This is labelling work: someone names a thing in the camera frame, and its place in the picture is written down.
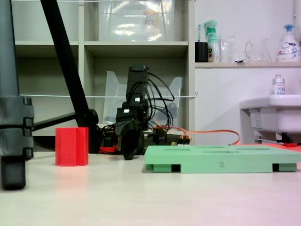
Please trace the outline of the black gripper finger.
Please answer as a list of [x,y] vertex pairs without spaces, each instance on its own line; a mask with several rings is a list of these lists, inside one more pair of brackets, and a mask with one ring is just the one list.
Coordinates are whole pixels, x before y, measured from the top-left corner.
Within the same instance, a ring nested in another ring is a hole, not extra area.
[[144,134],[143,129],[139,121],[131,121],[134,128],[134,150],[132,151],[131,157],[134,159],[136,155],[143,155],[144,153]]
[[131,145],[131,132],[132,123],[126,121],[121,130],[121,151],[125,160],[131,160],[133,158],[133,150]]

